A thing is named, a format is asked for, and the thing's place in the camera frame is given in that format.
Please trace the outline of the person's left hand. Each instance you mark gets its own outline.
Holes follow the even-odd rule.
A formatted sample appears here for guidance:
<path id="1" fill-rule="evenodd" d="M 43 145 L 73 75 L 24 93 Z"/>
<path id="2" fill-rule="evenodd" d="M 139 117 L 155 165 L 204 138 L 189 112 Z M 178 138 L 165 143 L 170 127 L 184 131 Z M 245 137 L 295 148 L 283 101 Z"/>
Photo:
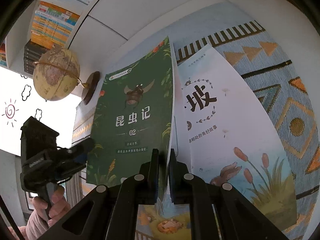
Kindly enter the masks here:
<path id="1" fill-rule="evenodd" d="M 43 199 L 35 197 L 32 200 L 36 213 L 47 223 L 49 227 L 53 226 L 71 210 L 70 204 L 64 197 L 64 192 L 65 188 L 59 185 L 51 197 L 52 205 L 48 215 L 46 214 L 48 204 Z"/>

